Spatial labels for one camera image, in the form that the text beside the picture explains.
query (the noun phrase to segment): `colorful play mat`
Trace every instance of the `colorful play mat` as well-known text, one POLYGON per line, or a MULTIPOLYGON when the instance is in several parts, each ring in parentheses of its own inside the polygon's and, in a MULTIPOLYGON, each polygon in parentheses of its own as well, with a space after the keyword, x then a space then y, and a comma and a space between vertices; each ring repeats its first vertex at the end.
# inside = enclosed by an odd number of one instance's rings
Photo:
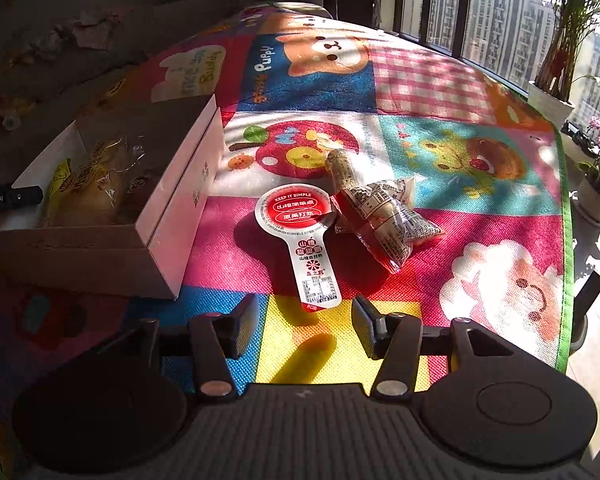
MULTIPOLYGON (((226 150, 177 301, 19 285, 0 273, 0 419, 23 387, 119 329, 182 324, 256 294, 260 322, 230 368, 257 382, 363 383, 351 300, 425 324, 471 317, 560 370, 572 308, 571 219, 560 137, 522 99, 475 68, 349 23, 276 6, 244 10, 135 68, 83 113, 215 92, 226 150), (389 274, 353 234, 324 237, 344 300, 300 305, 285 243, 256 223, 264 192, 305 182, 332 192, 323 146, 359 154, 367 180, 413 176, 416 210, 446 231, 389 274)), ((191 388, 191 362, 169 377, 191 388)), ((423 357, 417 385, 446 373, 423 357)))

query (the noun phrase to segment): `plastic wrapper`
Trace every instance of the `plastic wrapper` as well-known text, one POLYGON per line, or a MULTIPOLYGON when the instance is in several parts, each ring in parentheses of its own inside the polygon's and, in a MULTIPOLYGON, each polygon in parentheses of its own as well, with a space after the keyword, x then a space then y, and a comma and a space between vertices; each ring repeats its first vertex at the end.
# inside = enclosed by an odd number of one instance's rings
MULTIPOLYGON (((326 158, 325 165, 333 182, 333 193, 337 194, 343 189, 352 189, 364 185, 364 178, 356 169, 356 154, 348 150, 332 150, 326 158)), ((399 200, 404 206, 412 209, 415 197, 415 179, 413 177, 391 181, 383 181, 384 190, 399 200)), ((347 225, 344 216, 336 222, 337 233, 350 233, 353 230, 347 225)))
POLYGON ((154 192, 160 177, 159 171, 137 168, 128 186, 126 186, 126 191, 118 208, 118 223, 132 224, 136 221, 138 215, 144 209, 144 205, 154 192))
POLYGON ((400 181, 383 180, 343 189, 331 197, 341 215, 373 257, 389 272, 400 271, 414 244, 445 231, 398 198, 400 181))
POLYGON ((131 169, 143 155, 124 137, 101 140, 86 166, 74 171, 54 194, 45 224, 53 227, 117 224, 118 208, 132 181, 131 169))

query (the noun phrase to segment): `cartoon sheep print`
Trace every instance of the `cartoon sheep print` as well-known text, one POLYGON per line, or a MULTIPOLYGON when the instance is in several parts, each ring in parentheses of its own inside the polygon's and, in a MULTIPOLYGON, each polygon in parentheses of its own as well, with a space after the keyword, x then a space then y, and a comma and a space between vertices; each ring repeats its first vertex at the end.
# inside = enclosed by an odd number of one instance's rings
POLYGON ((440 290, 447 318, 471 317, 523 350, 555 359, 562 276, 554 267, 542 273, 526 248, 503 240, 489 246, 467 244, 452 272, 440 290))

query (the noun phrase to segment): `hawthorn snack packet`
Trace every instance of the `hawthorn snack packet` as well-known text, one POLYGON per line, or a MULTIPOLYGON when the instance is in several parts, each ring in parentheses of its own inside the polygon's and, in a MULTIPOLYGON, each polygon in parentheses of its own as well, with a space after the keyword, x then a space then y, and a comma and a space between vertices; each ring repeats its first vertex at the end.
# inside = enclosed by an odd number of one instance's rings
POLYGON ((445 231, 396 197, 398 184, 382 180, 342 189, 331 201, 373 257, 390 273, 399 272, 414 244, 445 231))

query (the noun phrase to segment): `plastic bag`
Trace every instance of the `plastic bag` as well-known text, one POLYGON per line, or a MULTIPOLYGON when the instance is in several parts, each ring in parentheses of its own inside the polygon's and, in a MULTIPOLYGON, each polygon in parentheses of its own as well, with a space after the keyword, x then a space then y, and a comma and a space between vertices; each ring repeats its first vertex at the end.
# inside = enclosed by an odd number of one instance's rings
MULTIPOLYGON (((356 154, 348 150, 332 150, 325 160, 327 171, 333 182, 333 193, 337 194, 343 189, 352 189, 364 185, 364 178, 356 169, 356 154)), ((415 179, 413 177, 398 180, 383 180, 383 189, 396 200, 408 208, 413 208, 415 200, 415 179)), ((350 233, 353 231, 344 216, 336 222, 337 233, 350 233)))
POLYGON ((129 170, 144 155, 142 146, 129 147, 124 137, 101 140, 89 163, 74 171, 55 193, 57 203, 45 224, 94 226, 116 224, 118 207, 129 180, 129 170))
POLYGON ((331 197, 341 215, 373 257, 390 273, 400 271, 413 245, 445 231, 398 198, 404 182, 383 180, 343 189, 331 197))

